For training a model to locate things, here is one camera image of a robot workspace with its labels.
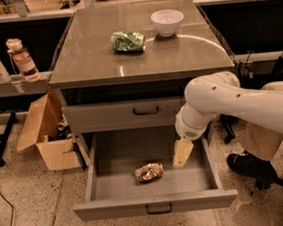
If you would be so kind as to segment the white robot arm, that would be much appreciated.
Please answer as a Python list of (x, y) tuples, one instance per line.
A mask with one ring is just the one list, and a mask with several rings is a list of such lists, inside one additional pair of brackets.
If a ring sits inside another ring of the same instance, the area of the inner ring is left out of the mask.
[(283, 82), (268, 83), (261, 90), (240, 86), (232, 72), (219, 72), (191, 80), (184, 91), (185, 105), (176, 116), (174, 166), (187, 162), (192, 142), (199, 139), (208, 123), (221, 114), (248, 122), (243, 148), (255, 157), (273, 158), (283, 138)]

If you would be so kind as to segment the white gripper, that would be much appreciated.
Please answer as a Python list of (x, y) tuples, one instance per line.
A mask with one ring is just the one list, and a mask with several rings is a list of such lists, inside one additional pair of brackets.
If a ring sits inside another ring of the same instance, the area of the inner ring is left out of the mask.
[(176, 133), (181, 139), (175, 142), (174, 168), (182, 168), (194, 147), (191, 140), (197, 140), (204, 134), (209, 123), (218, 117), (215, 113), (199, 112), (186, 103), (176, 115)]

